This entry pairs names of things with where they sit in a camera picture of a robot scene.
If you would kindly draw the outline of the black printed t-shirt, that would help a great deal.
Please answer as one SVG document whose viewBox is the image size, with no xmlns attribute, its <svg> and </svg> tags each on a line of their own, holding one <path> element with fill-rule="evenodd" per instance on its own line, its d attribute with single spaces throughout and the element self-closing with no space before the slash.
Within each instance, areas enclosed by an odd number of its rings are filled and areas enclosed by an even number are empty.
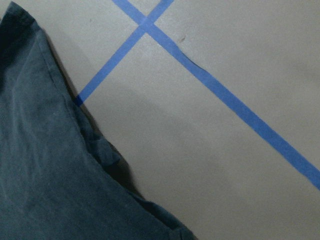
<svg viewBox="0 0 320 240">
<path fill-rule="evenodd" d="M 120 157 L 75 105 L 43 30 L 11 2 L 0 22 L 0 237 L 192 240 L 114 180 Z"/>
</svg>

